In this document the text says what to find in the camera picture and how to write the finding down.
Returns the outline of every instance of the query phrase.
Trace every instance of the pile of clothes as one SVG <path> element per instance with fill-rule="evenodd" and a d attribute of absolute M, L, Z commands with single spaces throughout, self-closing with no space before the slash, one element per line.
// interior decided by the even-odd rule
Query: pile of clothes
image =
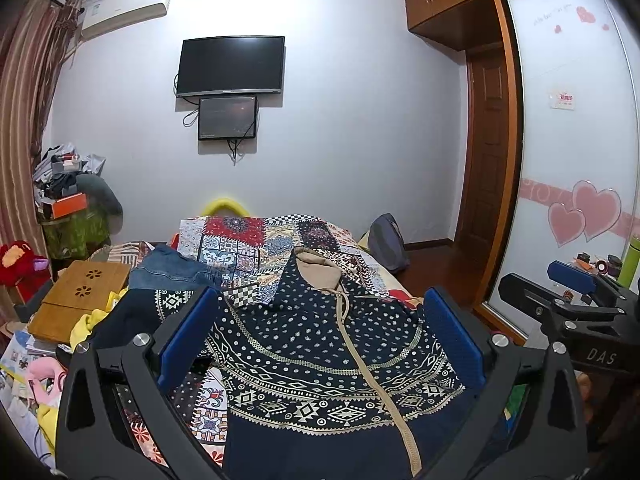
<path fill-rule="evenodd" d="M 71 332 L 70 346 L 38 340 L 22 324 L 0 358 L 0 402 L 34 454 L 50 467 L 55 466 L 60 396 L 72 351 L 78 343 L 90 338 L 96 348 L 112 348 L 128 343 L 139 332 L 153 333 L 162 319 L 155 310 L 149 311 L 144 306 L 153 303 L 157 288 L 189 289 L 190 295 L 190 289 L 199 285 L 220 288 L 222 284 L 218 270 L 203 270 L 206 266 L 164 245 L 151 252 L 149 246 L 145 247 L 148 256 L 129 276 L 129 287 L 133 290 L 111 292 L 104 309 L 82 316 Z M 14 276 L 22 276 L 25 269 L 38 261 L 34 258 L 28 246 L 3 246 L 0 262 L 11 266 L 0 265 L 0 278 L 12 280 Z M 122 298 L 126 301 L 114 310 Z"/>
<path fill-rule="evenodd" d="M 348 232 L 302 215 L 196 218 L 177 248 L 136 260 L 89 338 L 122 346 L 197 286 L 222 286 L 224 312 L 169 398 L 230 478 L 410 478 L 466 419 L 477 385 L 460 380 L 422 305 L 396 299 Z M 164 464 L 129 389 L 118 394 L 142 451 Z"/>
<path fill-rule="evenodd" d="M 53 259 L 81 260 L 122 227 L 122 206 L 99 176 L 105 158 L 71 144 L 49 148 L 34 170 L 34 199 Z"/>

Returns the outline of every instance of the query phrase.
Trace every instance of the striped curtain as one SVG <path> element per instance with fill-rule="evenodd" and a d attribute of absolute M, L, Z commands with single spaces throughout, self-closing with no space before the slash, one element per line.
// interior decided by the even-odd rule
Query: striped curtain
<path fill-rule="evenodd" d="M 40 158 L 42 133 L 79 7 L 78 0 L 65 7 L 29 0 L 0 41 L 0 243 L 26 240 L 36 254 L 46 254 L 46 247 L 36 222 L 32 169 Z M 3 319 L 15 319 L 4 287 L 0 322 Z"/>

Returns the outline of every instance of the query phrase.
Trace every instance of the gray backpack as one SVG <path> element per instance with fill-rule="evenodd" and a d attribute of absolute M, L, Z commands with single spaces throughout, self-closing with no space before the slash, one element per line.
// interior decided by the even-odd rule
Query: gray backpack
<path fill-rule="evenodd" d="M 404 250 L 404 240 L 396 219 L 391 213 L 379 216 L 369 231 L 369 251 L 385 269 L 399 272 L 409 266 L 409 257 Z"/>

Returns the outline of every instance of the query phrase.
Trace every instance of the baseboard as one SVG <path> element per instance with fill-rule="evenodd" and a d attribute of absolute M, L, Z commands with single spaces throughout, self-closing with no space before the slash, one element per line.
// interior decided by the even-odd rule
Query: baseboard
<path fill-rule="evenodd" d="M 440 240 L 427 240 L 426 242 L 412 242 L 404 244 L 405 251 L 417 251 L 418 249 L 428 249 L 430 247 L 439 247 L 440 245 L 451 245 L 451 238 L 441 238 Z"/>
<path fill-rule="evenodd" d="M 510 337 L 516 345 L 523 346 L 526 343 L 527 338 L 516 330 L 514 327 L 508 325 L 500 316 L 498 316 L 493 309 L 481 303 L 477 305 L 474 310 L 474 315 L 480 319 L 491 330 L 496 330 Z"/>

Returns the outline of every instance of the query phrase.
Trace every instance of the yellow cloth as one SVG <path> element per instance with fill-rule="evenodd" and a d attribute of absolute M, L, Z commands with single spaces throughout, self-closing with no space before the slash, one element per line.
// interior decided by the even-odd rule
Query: yellow cloth
<path fill-rule="evenodd" d="M 362 238 L 360 239 L 360 241 L 358 242 L 358 246 L 365 252 L 371 254 L 371 251 L 369 250 L 369 231 L 367 231 L 366 233 L 364 233 L 362 235 Z"/>
<path fill-rule="evenodd" d="M 22 257 L 23 254 L 24 254 L 24 251 L 17 245 L 10 247 L 9 250 L 5 252 L 4 256 L 2 257 L 2 266 L 11 267 L 15 262 L 17 262 Z"/>
<path fill-rule="evenodd" d="M 44 440 L 47 441 L 47 445 L 49 446 L 51 453 L 54 454 L 56 450 L 56 427 L 58 426 L 58 409 L 47 406 L 46 404 L 41 404 L 38 406 L 38 409 L 36 411 L 36 418 L 38 419 L 38 424 L 42 428 Z"/>
<path fill-rule="evenodd" d="M 113 310 L 113 307 L 115 307 L 125 295 L 126 291 L 127 289 L 123 288 L 120 292 L 110 292 L 104 310 L 97 308 L 91 314 L 84 314 L 84 316 L 78 320 L 76 325 L 71 329 L 71 336 L 69 336 L 69 344 L 73 350 L 76 350 L 76 345 L 87 339 L 94 327 L 108 316 Z"/>

